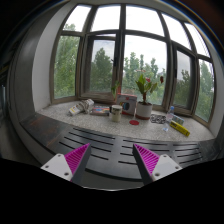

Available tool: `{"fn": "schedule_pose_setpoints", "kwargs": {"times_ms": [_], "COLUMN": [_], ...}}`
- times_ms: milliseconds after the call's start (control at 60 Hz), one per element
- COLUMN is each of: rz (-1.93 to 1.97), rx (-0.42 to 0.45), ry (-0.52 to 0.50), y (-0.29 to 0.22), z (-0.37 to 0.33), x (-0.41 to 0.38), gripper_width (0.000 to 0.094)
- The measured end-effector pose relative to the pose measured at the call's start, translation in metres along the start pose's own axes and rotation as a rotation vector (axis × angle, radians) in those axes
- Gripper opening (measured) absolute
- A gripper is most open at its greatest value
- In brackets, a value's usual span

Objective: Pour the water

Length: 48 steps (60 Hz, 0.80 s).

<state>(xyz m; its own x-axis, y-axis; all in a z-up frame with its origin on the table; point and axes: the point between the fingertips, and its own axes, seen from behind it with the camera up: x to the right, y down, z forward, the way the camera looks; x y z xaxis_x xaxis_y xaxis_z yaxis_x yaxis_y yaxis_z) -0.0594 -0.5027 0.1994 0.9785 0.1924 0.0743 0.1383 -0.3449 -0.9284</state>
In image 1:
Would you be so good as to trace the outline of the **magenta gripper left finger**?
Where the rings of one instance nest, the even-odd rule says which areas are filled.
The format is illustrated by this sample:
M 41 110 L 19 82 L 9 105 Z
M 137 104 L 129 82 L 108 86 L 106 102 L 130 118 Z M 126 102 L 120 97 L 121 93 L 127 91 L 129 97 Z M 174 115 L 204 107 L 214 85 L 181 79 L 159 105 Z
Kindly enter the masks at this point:
M 87 143 L 65 155 L 56 154 L 42 169 L 79 185 L 90 154 L 91 145 Z

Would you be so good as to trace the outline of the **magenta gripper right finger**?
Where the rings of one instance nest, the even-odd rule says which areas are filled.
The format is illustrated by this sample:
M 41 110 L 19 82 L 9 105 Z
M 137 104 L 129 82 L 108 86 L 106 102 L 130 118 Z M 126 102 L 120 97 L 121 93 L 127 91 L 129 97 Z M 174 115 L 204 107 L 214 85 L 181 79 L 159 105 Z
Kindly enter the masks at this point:
M 167 154 L 158 155 L 138 144 L 133 145 L 133 155 L 144 185 L 181 170 Z

